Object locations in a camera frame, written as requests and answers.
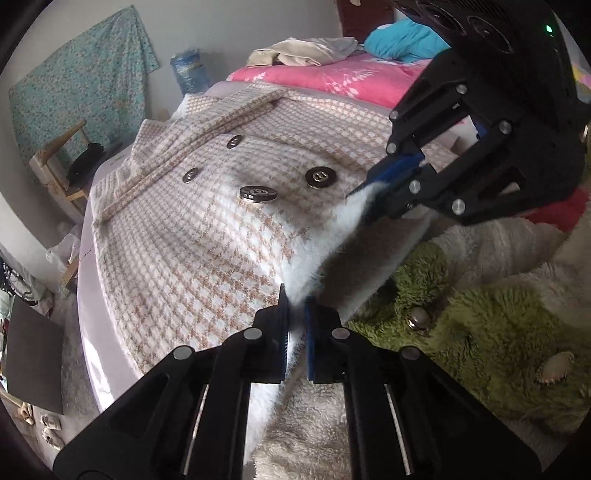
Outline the teal blue garment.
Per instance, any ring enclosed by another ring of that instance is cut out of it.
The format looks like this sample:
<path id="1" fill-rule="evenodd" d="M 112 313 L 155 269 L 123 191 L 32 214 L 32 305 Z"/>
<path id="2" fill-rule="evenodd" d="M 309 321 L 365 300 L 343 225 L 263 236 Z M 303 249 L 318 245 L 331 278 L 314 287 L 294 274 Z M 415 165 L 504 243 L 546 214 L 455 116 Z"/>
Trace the teal blue garment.
<path id="1" fill-rule="evenodd" d="M 403 19 L 376 28 L 363 49 L 383 60 L 412 63 L 433 59 L 450 45 L 429 26 Z"/>

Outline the teal floral hanging cloth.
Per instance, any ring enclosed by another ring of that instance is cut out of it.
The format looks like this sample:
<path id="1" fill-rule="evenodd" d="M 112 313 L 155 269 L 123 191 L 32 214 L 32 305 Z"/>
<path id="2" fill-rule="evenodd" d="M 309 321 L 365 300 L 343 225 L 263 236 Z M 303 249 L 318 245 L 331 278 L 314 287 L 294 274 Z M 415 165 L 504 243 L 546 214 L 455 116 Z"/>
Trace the teal floral hanging cloth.
<path id="1" fill-rule="evenodd" d="M 135 135 L 148 115 L 147 77 L 158 68 L 132 6 L 64 44 L 9 90 L 22 162 L 81 120 L 104 147 Z"/>

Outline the pale pink bed sheet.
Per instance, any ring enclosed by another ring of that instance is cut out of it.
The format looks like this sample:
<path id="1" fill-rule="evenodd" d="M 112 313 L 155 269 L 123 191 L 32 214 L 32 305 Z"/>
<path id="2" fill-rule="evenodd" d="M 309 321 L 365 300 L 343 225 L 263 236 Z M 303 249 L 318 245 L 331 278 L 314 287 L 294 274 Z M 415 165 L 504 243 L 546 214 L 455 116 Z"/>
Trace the pale pink bed sheet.
<path id="1" fill-rule="evenodd" d="M 239 191 L 273 166 L 252 126 L 282 94 L 200 96 L 173 121 L 143 122 L 99 168 L 78 307 L 101 408 L 174 347 L 202 350 L 245 328 L 276 291 L 262 211 Z"/>

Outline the wooden chair with dark seat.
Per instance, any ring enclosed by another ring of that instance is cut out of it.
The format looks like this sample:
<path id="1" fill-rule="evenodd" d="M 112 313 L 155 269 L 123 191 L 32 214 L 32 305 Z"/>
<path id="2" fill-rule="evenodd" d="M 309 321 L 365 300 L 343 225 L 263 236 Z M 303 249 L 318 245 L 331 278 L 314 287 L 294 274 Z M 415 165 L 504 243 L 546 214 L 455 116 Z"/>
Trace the wooden chair with dark seat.
<path id="1" fill-rule="evenodd" d="M 86 149 L 91 141 L 84 131 L 85 126 L 85 120 L 78 122 L 65 133 L 45 144 L 29 161 L 29 166 L 42 186 L 74 224 L 83 222 L 92 178 L 82 188 L 70 188 L 66 176 L 71 165 L 65 167 L 57 154 L 76 134 L 82 137 Z"/>

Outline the dark grey cabinet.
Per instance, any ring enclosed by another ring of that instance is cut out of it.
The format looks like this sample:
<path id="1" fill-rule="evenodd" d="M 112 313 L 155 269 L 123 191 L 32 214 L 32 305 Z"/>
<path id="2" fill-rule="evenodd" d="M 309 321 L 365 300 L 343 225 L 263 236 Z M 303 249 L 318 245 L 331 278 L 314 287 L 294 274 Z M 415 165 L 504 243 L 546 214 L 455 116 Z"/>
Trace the dark grey cabinet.
<path id="1" fill-rule="evenodd" d="M 35 407 L 63 413 L 63 327 L 15 297 L 2 360 L 8 393 Z"/>

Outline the green fluffy garment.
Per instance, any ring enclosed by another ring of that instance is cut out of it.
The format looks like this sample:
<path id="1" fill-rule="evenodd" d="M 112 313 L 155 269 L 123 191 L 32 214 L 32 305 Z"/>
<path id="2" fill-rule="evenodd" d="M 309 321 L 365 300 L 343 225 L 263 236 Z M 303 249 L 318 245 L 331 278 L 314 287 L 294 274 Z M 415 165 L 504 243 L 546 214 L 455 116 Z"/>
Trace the green fluffy garment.
<path id="1" fill-rule="evenodd" d="M 443 250 L 417 247 L 349 320 L 373 344 L 422 350 L 495 415 L 573 433 L 590 411 L 590 331 L 518 279 L 452 291 Z"/>

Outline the cream beige garment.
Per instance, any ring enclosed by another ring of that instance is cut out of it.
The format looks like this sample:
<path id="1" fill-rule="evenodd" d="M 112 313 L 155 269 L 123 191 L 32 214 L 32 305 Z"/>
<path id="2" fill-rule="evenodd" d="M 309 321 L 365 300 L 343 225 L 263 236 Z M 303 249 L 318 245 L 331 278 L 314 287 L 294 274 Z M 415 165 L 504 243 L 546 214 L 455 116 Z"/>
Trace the cream beige garment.
<path id="1" fill-rule="evenodd" d="M 246 65 L 324 66 L 345 60 L 356 52 L 358 41 L 353 37 L 310 38 L 294 37 L 269 47 L 256 49 L 247 58 Z"/>

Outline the pink floral blanket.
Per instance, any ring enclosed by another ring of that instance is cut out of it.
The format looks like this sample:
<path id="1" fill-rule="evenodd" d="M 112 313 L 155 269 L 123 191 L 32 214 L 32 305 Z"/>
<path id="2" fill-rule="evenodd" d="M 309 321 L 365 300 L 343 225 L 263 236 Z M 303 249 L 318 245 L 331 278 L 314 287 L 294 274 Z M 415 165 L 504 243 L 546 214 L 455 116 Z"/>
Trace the pink floral blanket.
<path id="1" fill-rule="evenodd" d="M 364 53 L 322 66 L 242 67 L 230 73 L 226 80 L 317 90 L 391 109 L 430 63 L 430 60 L 401 63 Z"/>

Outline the blue water bottle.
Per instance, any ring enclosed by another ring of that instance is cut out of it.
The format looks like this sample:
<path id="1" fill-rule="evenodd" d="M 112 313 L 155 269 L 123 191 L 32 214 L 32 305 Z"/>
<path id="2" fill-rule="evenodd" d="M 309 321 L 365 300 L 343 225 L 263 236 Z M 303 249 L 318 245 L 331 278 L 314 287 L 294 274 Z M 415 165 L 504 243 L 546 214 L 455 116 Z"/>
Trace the blue water bottle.
<path id="1" fill-rule="evenodd" d="M 169 64 L 182 95 L 202 94 L 211 87 L 211 79 L 201 62 L 198 49 L 192 48 L 177 53 Z"/>

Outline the dark red door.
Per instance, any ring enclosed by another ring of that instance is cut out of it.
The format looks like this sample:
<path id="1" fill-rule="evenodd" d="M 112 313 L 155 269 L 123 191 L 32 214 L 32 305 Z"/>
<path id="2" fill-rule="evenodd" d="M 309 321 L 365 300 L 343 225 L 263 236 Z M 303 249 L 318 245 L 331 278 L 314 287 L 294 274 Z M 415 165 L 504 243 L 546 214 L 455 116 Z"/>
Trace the dark red door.
<path id="1" fill-rule="evenodd" d="M 342 35 L 363 43 L 379 26 L 394 22 L 394 6 L 387 0 L 337 0 Z"/>

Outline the beige white houndstooth coat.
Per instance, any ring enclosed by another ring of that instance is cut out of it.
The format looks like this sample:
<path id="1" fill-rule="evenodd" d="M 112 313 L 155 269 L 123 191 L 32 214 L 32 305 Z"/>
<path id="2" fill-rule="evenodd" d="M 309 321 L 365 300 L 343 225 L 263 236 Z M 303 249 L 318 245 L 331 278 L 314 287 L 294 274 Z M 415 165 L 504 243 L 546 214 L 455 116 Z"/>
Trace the beige white houndstooth coat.
<path id="1" fill-rule="evenodd" d="M 98 278 L 131 367 L 179 344 L 217 346 L 286 291 L 335 292 L 349 318 L 426 234 L 420 207 L 363 229 L 385 114 L 337 97 L 249 84 L 143 122 L 91 191 Z"/>

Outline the clear plastic bag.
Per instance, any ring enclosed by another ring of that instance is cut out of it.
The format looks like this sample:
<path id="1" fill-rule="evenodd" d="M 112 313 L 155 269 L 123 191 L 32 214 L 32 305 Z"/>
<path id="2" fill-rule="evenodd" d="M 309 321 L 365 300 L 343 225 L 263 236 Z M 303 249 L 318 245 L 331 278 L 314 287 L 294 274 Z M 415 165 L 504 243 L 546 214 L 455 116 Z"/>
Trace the clear plastic bag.
<path id="1" fill-rule="evenodd" d="M 75 290 L 80 252 L 80 234 L 76 229 L 70 231 L 55 246 L 46 251 L 47 261 L 60 273 L 58 294 L 66 298 Z"/>

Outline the black clothing on chair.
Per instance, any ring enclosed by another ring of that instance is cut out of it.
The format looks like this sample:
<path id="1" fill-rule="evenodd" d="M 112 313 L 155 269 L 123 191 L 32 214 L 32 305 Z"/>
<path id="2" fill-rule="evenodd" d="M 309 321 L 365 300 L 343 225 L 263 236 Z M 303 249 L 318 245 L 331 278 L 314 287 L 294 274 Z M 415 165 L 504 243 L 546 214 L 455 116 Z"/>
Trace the black clothing on chair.
<path id="1" fill-rule="evenodd" d="M 104 160 L 104 147 L 98 143 L 89 143 L 68 169 L 66 178 L 69 187 L 82 188 L 85 186 Z"/>

